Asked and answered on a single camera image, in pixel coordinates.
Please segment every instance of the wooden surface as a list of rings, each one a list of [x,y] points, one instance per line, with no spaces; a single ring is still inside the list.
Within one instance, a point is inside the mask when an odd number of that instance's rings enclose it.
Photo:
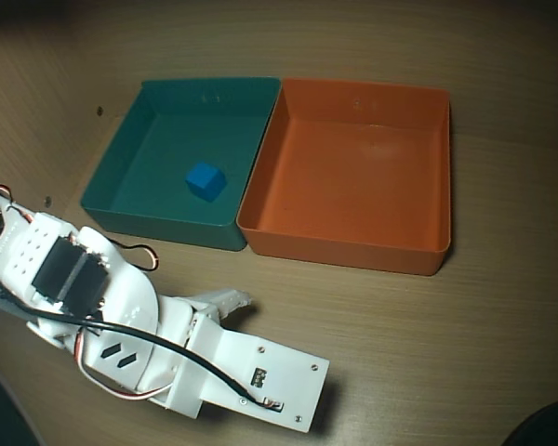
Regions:
[[[0,14],[0,183],[63,212],[103,130],[99,88],[57,11]]]
[[[109,115],[154,77],[318,75],[450,90],[454,245],[423,278],[153,242],[161,293],[245,289],[257,309],[233,327],[331,360],[309,435],[210,406],[193,421],[116,400],[1,314],[0,374],[48,446],[498,445],[558,400],[558,22],[464,5],[106,1],[79,10],[72,29],[108,86]],[[61,141],[37,140],[40,153]],[[107,141],[78,146],[97,155],[59,213],[76,225],[89,222],[78,198]],[[53,186],[43,167],[25,171],[17,152],[8,156],[10,175]],[[50,168],[56,178],[71,170],[63,159]]]
[[[558,0],[75,3],[107,112],[124,113],[145,79],[360,79],[450,91],[458,132],[558,144]]]

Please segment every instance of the white robotic arm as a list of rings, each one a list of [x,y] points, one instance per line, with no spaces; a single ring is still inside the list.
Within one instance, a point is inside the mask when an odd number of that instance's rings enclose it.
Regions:
[[[86,377],[116,396],[193,418],[207,401],[310,429],[329,362],[221,328],[250,303],[246,293],[158,295],[99,232],[1,195],[0,290],[33,316],[36,335],[70,350]],[[87,369],[123,388],[106,387]]]

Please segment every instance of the teal box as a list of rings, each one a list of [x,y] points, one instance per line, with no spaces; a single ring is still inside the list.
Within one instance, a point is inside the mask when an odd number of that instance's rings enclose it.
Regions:
[[[280,81],[147,81],[91,178],[81,206],[112,232],[239,251],[235,219]],[[227,185],[208,203],[185,178],[215,165]]]

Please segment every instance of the orange box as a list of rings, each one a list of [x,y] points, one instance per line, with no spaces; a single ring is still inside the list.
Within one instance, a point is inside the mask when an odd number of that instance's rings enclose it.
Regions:
[[[260,255],[434,274],[451,241],[448,93],[284,80],[237,221]]]

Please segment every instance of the blue block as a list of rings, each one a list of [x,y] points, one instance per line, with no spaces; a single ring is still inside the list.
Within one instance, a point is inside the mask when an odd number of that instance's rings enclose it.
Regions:
[[[227,185],[225,176],[217,167],[198,163],[186,176],[186,184],[197,197],[213,202]]]

